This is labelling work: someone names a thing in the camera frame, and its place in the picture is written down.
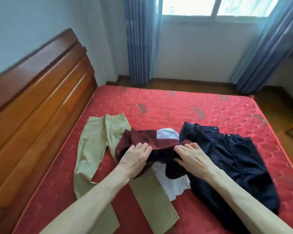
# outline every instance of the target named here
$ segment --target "hand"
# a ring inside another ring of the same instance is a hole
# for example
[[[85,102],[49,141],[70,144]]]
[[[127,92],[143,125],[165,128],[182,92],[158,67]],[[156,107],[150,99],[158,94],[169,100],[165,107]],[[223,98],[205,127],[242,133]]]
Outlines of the hand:
[[[197,178],[208,182],[219,170],[197,143],[176,145],[174,150],[182,159],[174,158],[174,160]]]
[[[146,161],[151,152],[152,147],[147,143],[143,145],[139,143],[136,146],[132,145],[121,158],[117,168],[124,172],[129,179],[133,179],[146,165]]]

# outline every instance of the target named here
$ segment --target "window frame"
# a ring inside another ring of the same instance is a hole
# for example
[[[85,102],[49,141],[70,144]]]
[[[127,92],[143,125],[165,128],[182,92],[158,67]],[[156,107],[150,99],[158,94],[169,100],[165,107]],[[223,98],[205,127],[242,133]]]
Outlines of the window frame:
[[[233,16],[233,15],[217,15],[222,0],[216,0],[211,16],[205,15],[162,15],[164,23],[174,24],[205,24],[213,22],[227,23],[259,23],[267,19],[267,17],[257,16]]]

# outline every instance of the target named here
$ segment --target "forearm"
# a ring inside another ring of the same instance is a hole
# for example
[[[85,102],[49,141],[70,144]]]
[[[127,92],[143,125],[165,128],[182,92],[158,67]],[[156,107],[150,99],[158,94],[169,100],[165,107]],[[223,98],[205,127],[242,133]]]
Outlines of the forearm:
[[[250,233],[293,233],[292,228],[235,183],[223,170],[216,170],[207,182],[223,197]]]
[[[56,217],[40,234],[86,234],[129,177],[116,167],[103,181]]]

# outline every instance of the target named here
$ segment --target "blue curtain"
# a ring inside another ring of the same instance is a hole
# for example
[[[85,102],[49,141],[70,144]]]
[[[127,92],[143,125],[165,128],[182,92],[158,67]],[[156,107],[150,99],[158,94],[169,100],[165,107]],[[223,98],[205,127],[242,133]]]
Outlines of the blue curtain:
[[[293,51],[293,0],[279,0],[251,43],[230,81],[252,94],[271,78],[280,61]]]
[[[124,6],[130,81],[147,84],[156,62],[163,0],[124,0]]]

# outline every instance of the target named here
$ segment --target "red mattress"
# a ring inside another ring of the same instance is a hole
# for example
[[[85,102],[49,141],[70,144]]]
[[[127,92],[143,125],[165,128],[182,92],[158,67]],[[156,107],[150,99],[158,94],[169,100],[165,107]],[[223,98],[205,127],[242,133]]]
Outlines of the red mattress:
[[[43,178],[13,233],[39,233],[76,198],[73,173],[77,145],[88,117],[124,113],[137,130],[172,128],[177,132],[185,121],[219,126],[221,133],[252,138],[265,161],[280,199],[280,217],[293,228],[293,165],[255,101],[248,97],[145,90],[117,86],[99,87]],[[99,182],[116,166],[110,152],[94,175]],[[171,233],[228,233],[190,189],[172,201],[180,219]],[[152,234],[135,197],[126,185],[112,201],[121,224],[116,234]]]

